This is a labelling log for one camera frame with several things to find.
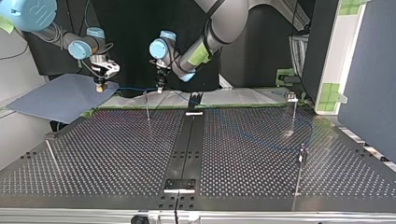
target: green tape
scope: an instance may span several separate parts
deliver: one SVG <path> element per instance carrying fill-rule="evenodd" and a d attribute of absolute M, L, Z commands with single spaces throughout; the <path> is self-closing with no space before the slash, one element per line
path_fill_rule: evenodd
<path fill-rule="evenodd" d="M 6 17 L 0 16 L 0 29 L 5 30 L 10 35 L 14 30 L 14 25 Z"/>
<path fill-rule="evenodd" d="M 92 115 L 93 115 L 93 113 L 95 113 L 95 111 L 96 111 L 96 109 L 91 109 L 89 111 L 82 113 L 80 115 L 80 117 L 83 117 L 84 119 L 88 119 L 88 118 L 92 117 Z"/>
<path fill-rule="evenodd" d="M 280 76 L 287 76 L 287 77 L 294 77 L 294 68 L 288 69 L 277 69 L 276 70 L 276 85 L 277 86 L 292 86 L 292 83 L 285 83 L 284 81 L 280 80 Z"/>
<path fill-rule="evenodd" d="M 287 103 L 276 103 L 276 104 L 229 104 L 229 105 L 198 105 L 196 108 L 261 108 L 261 107 L 285 107 L 288 106 Z"/>
<path fill-rule="evenodd" d="M 358 15 L 359 8 L 363 4 L 363 0 L 342 0 L 338 15 Z"/>
<path fill-rule="evenodd" d="M 209 53 L 204 44 L 201 44 L 189 58 L 189 63 L 194 66 L 198 66 L 201 63 L 208 63 L 209 61 Z"/>
<path fill-rule="evenodd" d="M 149 110 L 165 110 L 165 109 L 186 109 L 187 105 L 159 105 L 159 106 L 149 106 Z M 122 110 L 145 110 L 145 105 L 109 105 L 100 106 L 98 109 L 122 109 Z"/>
<path fill-rule="evenodd" d="M 323 83 L 317 111 L 333 112 L 337 107 L 340 97 L 340 84 Z"/>

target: cable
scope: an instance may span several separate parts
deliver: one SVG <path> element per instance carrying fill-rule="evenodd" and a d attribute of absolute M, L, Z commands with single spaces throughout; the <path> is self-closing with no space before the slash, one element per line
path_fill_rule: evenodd
<path fill-rule="evenodd" d="M 70 21 L 70 25 L 72 27 L 73 34 L 75 34 L 76 31 L 74 29 L 73 20 L 72 20 L 72 16 L 71 16 L 71 13 L 70 13 L 69 0 L 66 0 L 66 7 L 67 7 L 67 14 L 69 15 L 69 21 Z"/>
<path fill-rule="evenodd" d="M 294 37 L 294 22 L 295 22 L 295 19 L 296 19 L 296 13 L 297 13 L 298 6 L 299 6 L 299 0 L 296 0 L 296 5 L 294 6 L 294 11 L 293 11 L 293 17 L 291 19 L 291 42 L 292 42 L 292 38 Z M 293 46 L 291 46 L 291 58 L 294 60 L 294 64 L 297 67 L 297 62 L 296 62 L 296 59 L 294 57 L 294 47 Z M 314 98 L 309 95 L 308 90 L 306 89 L 306 87 L 305 87 L 305 85 L 303 83 L 302 74 L 299 74 L 298 69 L 296 69 L 296 74 L 297 74 L 297 77 L 300 79 L 300 83 L 301 83 L 304 91 L 311 98 L 312 102 L 315 105 L 316 102 L 315 102 Z"/>
<path fill-rule="evenodd" d="M 55 33 L 54 37 L 46 38 L 43 34 L 41 34 L 39 32 L 33 32 L 33 34 L 47 43 L 53 44 L 53 43 L 60 41 L 61 42 L 61 44 L 60 44 L 61 50 L 64 50 L 64 30 L 63 30 L 63 28 L 61 26 L 59 26 L 58 24 L 56 24 L 55 22 L 53 22 L 50 26 L 52 26 L 52 28 L 54 30 L 54 33 Z"/>
<path fill-rule="evenodd" d="M 6 115 L 0 117 L 0 119 L 4 119 L 4 118 L 6 118 L 6 117 L 8 117 L 8 116 L 11 116 L 11 115 L 13 115 L 13 114 L 15 114 L 15 113 L 17 113 L 17 112 L 16 112 L 16 111 L 13 111 L 13 112 L 11 112 L 11 113 L 9 113 L 9 114 L 6 114 Z"/>
<path fill-rule="evenodd" d="M 78 28 L 78 35 L 81 35 L 82 28 L 84 27 L 84 23 L 85 23 L 85 25 L 88 24 L 86 18 L 87 18 L 88 6 L 90 5 L 90 2 L 91 2 L 91 0 L 87 0 L 87 3 L 85 5 L 85 10 L 84 10 L 84 14 L 81 19 L 81 24 L 79 25 L 79 28 Z"/>
<path fill-rule="evenodd" d="M 87 22 L 88 7 L 90 6 L 90 2 L 91 2 L 91 0 L 87 1 L 87 5 L 85 6 L 85 11 L 84 11 L 84 22 L 85 22 L 85 25 L 87 26 L 87 29 L 90 28 L 90 25 Z"/>
<path fill-rule="evenodd" d="M 148 88 L 148 89 L 142 89 L 142 88 L 135 88 L 135 87 L 120 87 L 120 88 L 113 88 L 113 89 L 118 89 L 118 90 L 126 90 L 126 91 L 156 91 L 157 88 Z"/>
<path fill-rule="evenodd" d="M 27 41 L 23 38 L 22 34 L 20 32 L 18 32 L 17 30 L 15 30 L 15 32 L 17 32 L 17 34 L 21 37 L 21 39 L 23 39 L 23 41 L 26 42 L 26 46 L 25 46 L 24 50 L 21 53 L 18 53 L 18 54 L 12 55 L 12 56 L 8 56 L 8 57 L 4 57 L 4 58 L 0 58 L 0 61 L 19 57 L 22 54 L 26 53 L 26 51 L 29 49 L 29 43 L 27 43 Z"/>
<path fill-rule="evenodd" d="M 16 55 L 13 55 L 13 56 L 5 57 L 5 58 L 0 58 L 0 61 L 7 60 L 7 59 L 13 59 L 13 58 L 19 57 L 19 56 L 21 56 L 22 54 L 24 54 L 28 49 L 29 49 L 29 44 L 26 43 L 26 47 L 25 47 L 25 49 L 24 49 L 21 53 L 16 54 Z"/>
<path fill-rule="evenodd" d="M 175 206 L 175 223 L 176 224 L 178 224 L 178 214 L 177 214 L 178 196 L 179 196 L 179 194 L 177 195 L 176 206 Z"/>
<path fill-rule="evenodd" d="M 84 66 L 85 66 L 88 70 L 90 70 L 90 72 L 91 72 L 92 74 L 94 74 L 96 77 L 102 78 L 101 76 L 97 75 L 96 72 L 94 72 L 94 71 L 84 62 L 84 60 L 80 60 L 80 61 L 81 61 L 82 64 L 84 64 Z"/>
<path fill-rule="evenodd" d="M 108 43 L 105 45 L 105 49 L 100 50 L 98 52 L 96 52 L 95 54 L 104 54 L 106 52 L 108 52 L 109 50 L 111 50 L 114 47 L 114 43 Z"/>

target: metal rod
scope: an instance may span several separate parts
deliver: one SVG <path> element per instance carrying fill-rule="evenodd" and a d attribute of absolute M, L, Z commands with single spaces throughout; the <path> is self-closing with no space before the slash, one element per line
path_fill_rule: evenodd
<path fill-rule="evenodd" d="M 292 131 L 292 132 L 294 132 L 294 122 L 295 122 L 295 120 L 296 120 L 297 103 L 298 103 L 298 102 L 295 102 L 295 103 L 294 103 L 293 122 L 292 122 L 292 124 L 291 124 L 291 131 Z"/>
<path fill-rule="evenodd" d="M 146 104 L 146 112 L 147 112 L 147 115 L 148 115 L 148 120 L 150 120 L 150 118 L 149 118 L 149 98 L 148 98 L 148 92 L 145 91 L 145 92 L 143 92 L 143 94 L 144 94 L 144 96 L 145 96 L 145 104 Z"/>
<path fill-rule="evenodd" d="M 53 154 L 52 147 L 50 145 L 50 141 L 46 140 L 46 144 L 47 144 L 47 147 L 49 148 L 49 153 L 50 153 L 51 157 L 56 161 L 55 154 Z"/>
<path fill-rule="evenodd" d="M 300 196 L 299 189 L 300 189 L 301 175 L 302 175 L 302 172 L 303 172 L 303 169 L 304 169 L 304 163 L 305 163 L 305 160 L 306 160 L 306 158 L 305 158 L 306 157 L 305 150 L 306 150 L 305 145 L 301 144 L 301 149 L 300 149 L 299 158 L 298 158 L 298 162 L 300 163 L 300 167 L 299 167 L 299 170 L 298 170 L 297 183 L 296 183 L 296 188 L 295 188 L 295 191 L 294 191 L 293 207 L 291 208 L 292 212 L 294 212 L 294 210 L 295 210 L 297 197 Z"/>

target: white wall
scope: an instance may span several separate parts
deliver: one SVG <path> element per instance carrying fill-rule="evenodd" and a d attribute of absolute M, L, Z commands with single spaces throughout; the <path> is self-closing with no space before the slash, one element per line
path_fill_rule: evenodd
<path fill-rule="evenodd" d="M 24 39 L 14 31 L 0 29 L 0 170 L 44 140 L 50 132 L 48 120 L 4 110 L 4 106 L 45 83 L 38 75 L 30 50 L 23 55 L 1 60 L 23 52 Z"/>
<path fill-rule="evenodd" d="M 339 83 L 339 92 L 340 94 L 344 93 L 365 8 L 366 5 L 362 5 L 357 15 L 338 15 L 336 17 L 329 52 L 316 99 L 317 103 L 319 103 L 324 83 Z M 317 107 L 318 104 L 316 104 L 316 112 L 320 115 L 338 115 L 340 104 L 337 105 L 333 112 L 317 111 Z"/>

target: white cable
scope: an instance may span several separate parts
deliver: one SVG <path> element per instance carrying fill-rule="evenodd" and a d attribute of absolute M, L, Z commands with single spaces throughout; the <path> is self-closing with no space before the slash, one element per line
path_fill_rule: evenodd
<path fill-rule="evenodd" d="M 84 66 L 88 69 L 88 70 L 90 70 L 90 72 L 91 73 L 93 73 L 94 75 L 96 75 L 97 77 L 99 77 L 99 78 L 102 78 L 101 76 L 99 76 L 99 75 L 97 75 L 84 61 L 82 61 L 81 60 L 81 62 L 82 62 L 82 64 L 84 64 Z"/>

